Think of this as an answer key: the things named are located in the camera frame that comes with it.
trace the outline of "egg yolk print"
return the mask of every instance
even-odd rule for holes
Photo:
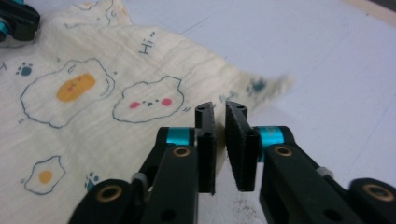
[[[54,156],[35,164],[24,187],[34,194],[45,195],[53,191],[64,175],[65,170],[61,165],[61,157]]]
[[[61,70],[27,86],[21,103],[29,119],[62,128],[81,111],[107,98],[114,87],[114,79],[98,60],[69,61]]]
[[[90,74],[84,74],[66,81],[58,90],[56,97],[62,102],[75,101],[95,85],[95,79]]]

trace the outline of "blue paw print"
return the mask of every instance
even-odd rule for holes
[[[266,86],[266,82],[261,78],[257,81],[254,79],[250,80],[250,84],[247,86],[248,96],[252,96],[253,94],[258,94],[264,90]]]
[[[18,72],[15,75],[21,74],[24,77],[29,76],[32,73],[32,63],[23,63],[19,68]]]
[[[90,189],[95,187],[95,185],[99,181],[99,176],[95,175],[93,172],[90,172],[90,174],[86,175],[85,178],[86,178],[86,181],[85,181],[84,187],[85,187],[85,189],[87,189],[87,191],[90,191]]]

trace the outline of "cloth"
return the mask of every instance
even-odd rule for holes
[[[95,184],[131,181],[160,127],[194,108],[258,108],[289,77],[227,64],[188,38],[132,24],[121,0],[43,15],[32,43],[0,44],[0,223],[66,223]]]

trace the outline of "cartoon face print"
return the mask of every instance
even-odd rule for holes
[[[52,192],[64,175],[65,170],[61,165],[61,157],[54,156],[35,164],[32,174],[24,183],[24,188],[34,194],[48,194]]]
[[[175,77],[163,77],[156,82],[139,82],[126,88],[114,106],[114,119],[141,123],[172,116],[184,101],[180,82]]]
[[[64,68],[38,78],[21,96],[29,119],[62,128],[93,103],[114,90],[114,80],[99,61],[70,61]]]
[[[56,97],[62,102],[72,102],[77,100],[85,91],[95,85],[95,78],[91,74],[84,74],[66,81],[59,88]]]

